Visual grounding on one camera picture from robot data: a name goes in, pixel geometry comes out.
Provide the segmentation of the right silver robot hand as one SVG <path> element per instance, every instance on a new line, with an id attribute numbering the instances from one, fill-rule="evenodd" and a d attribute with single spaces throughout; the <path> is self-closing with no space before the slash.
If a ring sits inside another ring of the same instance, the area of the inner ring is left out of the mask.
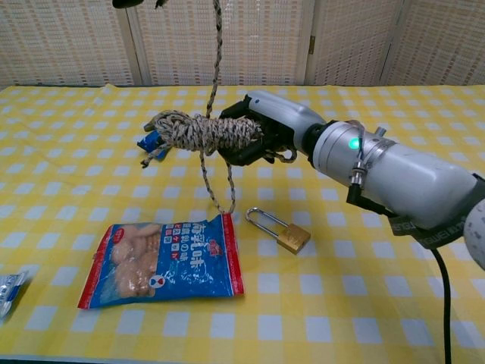
<path id="1" fill-rule="evenodd" d="M 253 90 L 242 101 L 225 108 L 222 118 L 248 118 L 261 128 L 262 136 L 245 147 L 229 147 L 218 152 L 226 162 L 246 166 L 265 159 L 273 163 L 282 152 L 303 153 L 309 161 L 318 137 L 325 129 L 324 119 L 305 105 L 264 90 Z"/>

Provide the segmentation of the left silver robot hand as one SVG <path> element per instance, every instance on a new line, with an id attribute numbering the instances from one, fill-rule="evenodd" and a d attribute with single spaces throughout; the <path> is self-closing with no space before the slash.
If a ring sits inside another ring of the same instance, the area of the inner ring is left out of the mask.
<path id="1" fill-rule="evenodd" d="M 141 5 L 144 0 L 112 0 L 112 6 L 116 9 L 133 8 Z M 163 7 L 167 3 L 167 0 L 156 0 L 155 9 Z"/>

